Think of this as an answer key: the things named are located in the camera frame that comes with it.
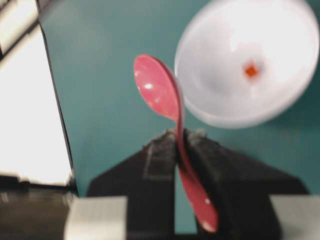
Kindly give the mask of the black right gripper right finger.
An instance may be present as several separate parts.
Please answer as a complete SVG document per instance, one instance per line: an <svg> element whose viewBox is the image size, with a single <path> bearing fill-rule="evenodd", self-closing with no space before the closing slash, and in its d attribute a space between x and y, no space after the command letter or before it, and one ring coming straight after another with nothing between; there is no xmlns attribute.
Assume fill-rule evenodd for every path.
<svg viewBox="0 0 320 240"><path fill-rule="evenodd" d="M302 181L257 159L226 148L203 131L184 131L191 165L218 212L208 240L279 240L281 225L271 195L307 195Z"/></svg>

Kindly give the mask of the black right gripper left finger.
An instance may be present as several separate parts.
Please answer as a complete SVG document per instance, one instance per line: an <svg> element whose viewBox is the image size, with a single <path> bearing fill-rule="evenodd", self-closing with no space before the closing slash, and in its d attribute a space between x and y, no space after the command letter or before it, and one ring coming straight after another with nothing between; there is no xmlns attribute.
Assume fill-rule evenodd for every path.
<svg viewBox="0 0 320 240"><path fill-rule="evenodd" d="M175 235L176 135L166 130L140 151L95 177L87 197L127 197L126 239Z"/></svg>

